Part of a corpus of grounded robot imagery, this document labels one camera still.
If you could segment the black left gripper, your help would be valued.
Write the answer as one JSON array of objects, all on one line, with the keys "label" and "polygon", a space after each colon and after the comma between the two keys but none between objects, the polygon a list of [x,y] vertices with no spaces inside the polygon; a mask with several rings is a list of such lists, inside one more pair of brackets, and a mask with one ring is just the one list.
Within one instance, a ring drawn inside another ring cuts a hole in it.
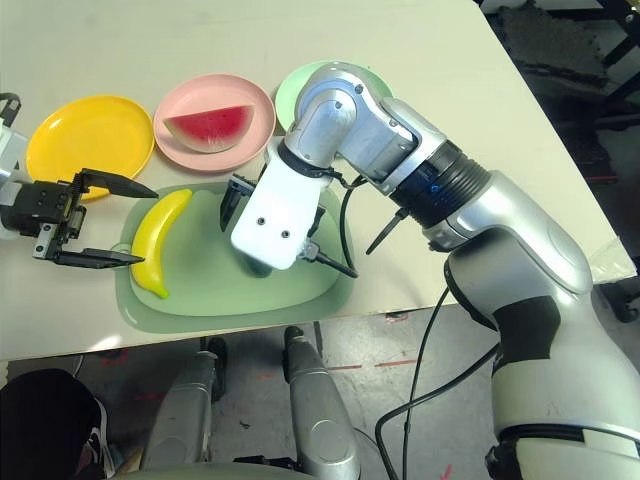
[{"label": "black left gripper", "polygon": [[91,187],[128,198],[158,197],[154,190],[123,175],[83,168],[71,183],[35,181],[9,185],[1,200],[1,226],[10,233],[35,238],[32,256],[57,265],[108,269],[143,262],[143,257],[113,250],[64,250],[70,239],[79,236],[86,215],[86,208],[79,202]]}]

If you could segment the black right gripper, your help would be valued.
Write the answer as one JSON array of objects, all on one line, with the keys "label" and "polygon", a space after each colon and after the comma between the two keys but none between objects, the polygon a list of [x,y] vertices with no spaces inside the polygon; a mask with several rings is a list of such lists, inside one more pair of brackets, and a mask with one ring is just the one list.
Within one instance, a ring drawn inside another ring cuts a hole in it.
[{"label": "black right gripper", "polygon": [[[225,195],[220,205],[219,225],[222,232],[225,232],[229,222],[239,204],[241,197],[250,197],[255,191],[256,183],[245,177],[233,174],[229,181]],[[319,228],[322,217],[326,213],[324,207],[317,207],[313,223],[307,232],[307,237],[311,239]]]}]

